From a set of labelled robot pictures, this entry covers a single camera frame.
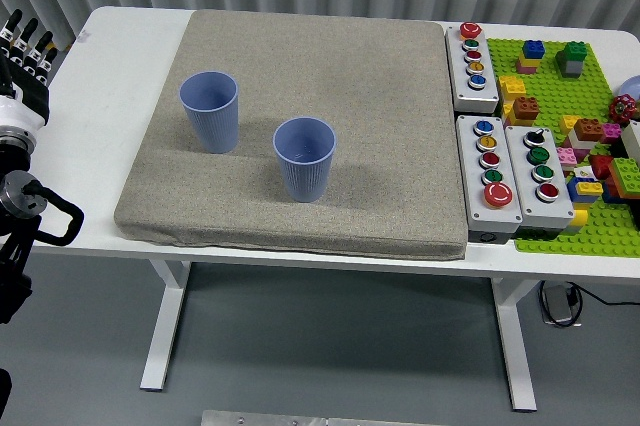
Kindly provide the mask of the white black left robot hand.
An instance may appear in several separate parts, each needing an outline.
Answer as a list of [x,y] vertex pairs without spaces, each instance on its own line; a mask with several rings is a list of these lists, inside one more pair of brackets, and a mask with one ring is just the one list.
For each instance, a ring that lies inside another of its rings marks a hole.
[[22,17],[23,12],[15,9],[1,24],[1,96],[22,103],[47,124],[49,75],[58,49],[53,45],[51,31],[46,31],[33,43],[38,20],[31,18],[20,27]]

